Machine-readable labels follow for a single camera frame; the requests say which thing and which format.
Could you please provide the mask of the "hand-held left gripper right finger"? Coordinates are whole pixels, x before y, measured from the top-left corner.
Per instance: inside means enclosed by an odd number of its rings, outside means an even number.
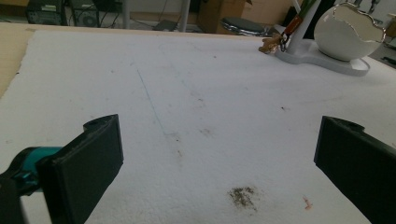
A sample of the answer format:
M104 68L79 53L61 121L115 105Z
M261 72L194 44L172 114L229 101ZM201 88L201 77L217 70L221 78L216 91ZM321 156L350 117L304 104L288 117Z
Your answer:
M396 224L396 148L324 116L314 162L372 224Z

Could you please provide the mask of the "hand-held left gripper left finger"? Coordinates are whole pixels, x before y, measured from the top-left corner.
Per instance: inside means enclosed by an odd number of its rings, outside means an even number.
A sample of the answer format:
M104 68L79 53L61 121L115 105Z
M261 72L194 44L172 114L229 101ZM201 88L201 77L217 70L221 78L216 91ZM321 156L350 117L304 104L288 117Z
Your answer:
M52 224L84 224L123 165L118 115L94 119L36 163Z

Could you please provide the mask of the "white key stand with peg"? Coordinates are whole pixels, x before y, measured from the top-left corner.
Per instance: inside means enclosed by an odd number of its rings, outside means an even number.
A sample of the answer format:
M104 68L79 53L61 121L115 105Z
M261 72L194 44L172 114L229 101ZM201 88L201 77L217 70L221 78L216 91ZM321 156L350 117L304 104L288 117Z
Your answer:
M278 49L275 56L286 63L310 63L340 74L355 77L365 76L369 72L371 66L363 59L352 60L350 62L336 60L320 52L318 50L318 45L313 39L304 39L306 30L318 10L320 2L321 0L317 0L307 11L302 24L291 36L287 48L284 51Z

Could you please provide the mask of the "green cord keychain bear charm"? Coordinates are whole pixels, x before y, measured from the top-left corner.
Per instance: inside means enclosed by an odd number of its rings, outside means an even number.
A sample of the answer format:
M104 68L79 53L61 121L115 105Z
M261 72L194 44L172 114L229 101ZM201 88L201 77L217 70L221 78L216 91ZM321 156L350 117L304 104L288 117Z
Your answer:
M286 29L281 34L273 34L271 38L264 38L262 40L262 46L259 47L259 51L262 53L275 52L277 49L285 51L290 36L303 23L306 14L316 2L317 0L304 0L301 5L301 10L294 16Z

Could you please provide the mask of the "white eggshell-shaped bowl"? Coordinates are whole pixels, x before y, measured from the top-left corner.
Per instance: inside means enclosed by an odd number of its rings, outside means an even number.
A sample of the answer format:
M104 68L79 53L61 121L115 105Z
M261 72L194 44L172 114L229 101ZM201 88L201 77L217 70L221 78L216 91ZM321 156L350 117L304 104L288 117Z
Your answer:
M328 9L318 19L314 30L319 50L344 62L373 53L383 43L385 35L385 29L370 15L350 3Z

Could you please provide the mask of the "white foam mat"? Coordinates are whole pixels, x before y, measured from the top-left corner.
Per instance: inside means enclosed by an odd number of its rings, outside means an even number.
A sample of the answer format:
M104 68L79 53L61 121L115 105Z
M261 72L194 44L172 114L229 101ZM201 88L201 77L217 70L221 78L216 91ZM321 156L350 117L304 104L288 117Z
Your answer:
M0 172L120 119L124 163L89 224L369 224L314 163L323 117L396 147L396 70L289 64L254 39L35 31L0 98Z

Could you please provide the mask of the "black computer tower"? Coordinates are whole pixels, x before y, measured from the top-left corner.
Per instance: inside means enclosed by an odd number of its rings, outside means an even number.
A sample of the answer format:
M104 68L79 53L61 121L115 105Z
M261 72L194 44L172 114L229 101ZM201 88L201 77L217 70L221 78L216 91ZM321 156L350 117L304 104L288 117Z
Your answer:
M99 12L92 0L69 0L74 24L77 27L97 27Z
M29 0L25 15L32 24L67 24L64 0Z

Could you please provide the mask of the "white metal stand leg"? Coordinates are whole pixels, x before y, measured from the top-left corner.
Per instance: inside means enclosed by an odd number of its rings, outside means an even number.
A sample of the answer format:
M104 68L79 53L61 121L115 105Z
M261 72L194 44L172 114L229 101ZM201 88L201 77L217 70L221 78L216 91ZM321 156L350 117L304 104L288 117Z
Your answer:
M125 30L130 29L130 5L131 0L122 0L122 27Z
M191 4L191 0L182 0L181 13L178 21L178 30L181 33L185 33L187 29L190 4Z

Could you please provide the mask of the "flat black device on floor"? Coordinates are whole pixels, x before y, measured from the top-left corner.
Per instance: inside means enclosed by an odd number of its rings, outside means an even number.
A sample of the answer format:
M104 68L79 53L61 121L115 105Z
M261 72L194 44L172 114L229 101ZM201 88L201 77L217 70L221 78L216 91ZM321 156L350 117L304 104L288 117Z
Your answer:
M153 31L165 31L165 32L173 32L177 28L176 21L162 20L157 23L152 30Z

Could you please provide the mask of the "black round stool chrome base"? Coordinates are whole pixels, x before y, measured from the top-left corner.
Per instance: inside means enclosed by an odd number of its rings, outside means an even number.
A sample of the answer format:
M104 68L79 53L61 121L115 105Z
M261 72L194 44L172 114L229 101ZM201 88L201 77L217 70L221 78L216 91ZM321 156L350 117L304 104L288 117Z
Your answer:
M258 23L243 18L225 17L220 20L222 27L238 35L264 36L266 30Z

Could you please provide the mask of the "brown cardboard box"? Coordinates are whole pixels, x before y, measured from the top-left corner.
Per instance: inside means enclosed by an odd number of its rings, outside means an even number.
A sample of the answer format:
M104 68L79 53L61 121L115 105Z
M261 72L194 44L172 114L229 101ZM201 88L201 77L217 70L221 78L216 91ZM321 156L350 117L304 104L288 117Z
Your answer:
M207 34L230 35L222 25L226 17L240 18L247 0L201 0L197 25Z

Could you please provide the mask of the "black metal frame post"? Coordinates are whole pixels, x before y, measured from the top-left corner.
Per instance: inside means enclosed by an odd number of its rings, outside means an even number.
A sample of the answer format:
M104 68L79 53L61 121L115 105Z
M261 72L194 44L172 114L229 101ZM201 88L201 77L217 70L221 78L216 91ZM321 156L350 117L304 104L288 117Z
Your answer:
M313 39L316 24L319 18L334 5L335 0L321 0L314 17L312 18L307 30L304 34L304 39Z

